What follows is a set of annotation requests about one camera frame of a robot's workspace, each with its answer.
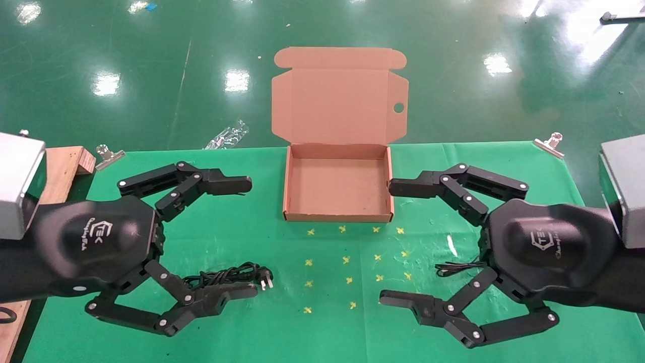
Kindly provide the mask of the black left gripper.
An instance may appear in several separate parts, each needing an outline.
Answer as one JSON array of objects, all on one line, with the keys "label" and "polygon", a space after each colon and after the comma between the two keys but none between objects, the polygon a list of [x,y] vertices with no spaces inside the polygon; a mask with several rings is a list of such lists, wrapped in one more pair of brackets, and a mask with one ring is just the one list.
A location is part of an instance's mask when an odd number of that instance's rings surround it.
[{"label": "black left gripper", "polygon": [[[180,277],[155,261],[163,254],[161,221],[173,220],[204,194],[248,193],[252,189],[248,175],[226,176],[219,168],[196,168],[180,161],[132,175],[117,185],[125,197],[37,209],[30,225],[31,298],[101,292],[87,303],[89,315],[108,324],[175,336],[195,319],[220,315],[229,301],[258,294],[259,266],[252,262]],[[156,212],[138,199],[166,190],[170,192],[156,202]],[[116,303],[119,294],[133,291],[147,278],[176,300],[167,312]]]}]

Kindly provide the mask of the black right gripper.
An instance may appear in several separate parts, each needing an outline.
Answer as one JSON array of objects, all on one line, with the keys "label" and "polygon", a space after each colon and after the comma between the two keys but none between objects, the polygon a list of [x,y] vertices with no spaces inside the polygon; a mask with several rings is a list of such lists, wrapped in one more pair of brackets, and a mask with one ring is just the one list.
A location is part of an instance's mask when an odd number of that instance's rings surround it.
[{"label": "black right gripper", "polygon": [[[523,181],[459,163],[422,171],[415,179],[393,178],[391,196],[440,198],[472,226],[482,228],[486,267],[450,299],[382,290],[382,305],[409,309],[418,324],[442,328],[468,349],[537,335],[559,317],[543,301],[568,306],[627,306],[617,292],[611,262],[624,246],[609,211],[572,204],[525,202]],[[489,214],[472,192],[506,202]],[[528,314],[477,326],[464,310],[494,283]]]}]

